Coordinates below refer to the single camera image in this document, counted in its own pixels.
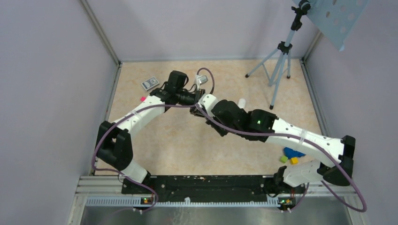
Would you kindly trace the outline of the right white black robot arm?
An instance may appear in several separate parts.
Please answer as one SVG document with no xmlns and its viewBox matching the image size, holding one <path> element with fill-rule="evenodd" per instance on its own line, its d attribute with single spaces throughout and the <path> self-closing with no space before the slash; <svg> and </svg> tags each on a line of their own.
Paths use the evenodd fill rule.
<svg viewBox="0 0 398 225">
<path fill-rule="evenodd" d="M 213 96 L 199 102 L 206 112 L 207 124 L 220 136 L 228 133 L 249 141 L 279 144 L 314 159 L 308 163 L 283 166 L 274 174 L 276 189 L 288 193 L 302 183 L 326 181 L 337 186 L 352 182 L 356 139 L 346 135 L 332 138 L 292 125 L 273 113 L 255 109 L 246 112 L 228 100 Z"/>
</svg>

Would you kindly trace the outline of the white earbud charging case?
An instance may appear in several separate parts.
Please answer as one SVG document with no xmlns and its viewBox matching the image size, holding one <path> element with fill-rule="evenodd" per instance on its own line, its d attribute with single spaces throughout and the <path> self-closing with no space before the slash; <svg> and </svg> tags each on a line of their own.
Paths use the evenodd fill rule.
<svg viewBox="0 0 398 225">
<path fill-rule="evenodd" d="M 246 100 L 244 98 L 239 99 L 237 105 L 239 108 L 244 109 L 246 106 Z"/>
</svg>

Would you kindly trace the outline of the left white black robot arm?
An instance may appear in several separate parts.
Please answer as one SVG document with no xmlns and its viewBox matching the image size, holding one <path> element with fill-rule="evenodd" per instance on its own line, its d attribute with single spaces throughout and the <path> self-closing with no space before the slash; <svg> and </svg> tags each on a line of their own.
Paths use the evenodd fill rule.
<svg viewBox="0 0 398 225">
<path fill-rule="evenodd" d="M 133 159 L 132 139 L 151 120 L 165 113 L 172 106 L 193 108 L 204 89 L 200 85 L 207 76 L 195 76 L 191 89 L 186 89 L 187 74 L 173 70 L 161 87 L 153 89 L 145 100 L 128 114 L 114 122 L 100 124 L 94 159 L 100 159 L 112 167 L 112 171 L 133 180 L 133 188 L 140 194 L 149 191 L 150 173 Z"/>
</svg>

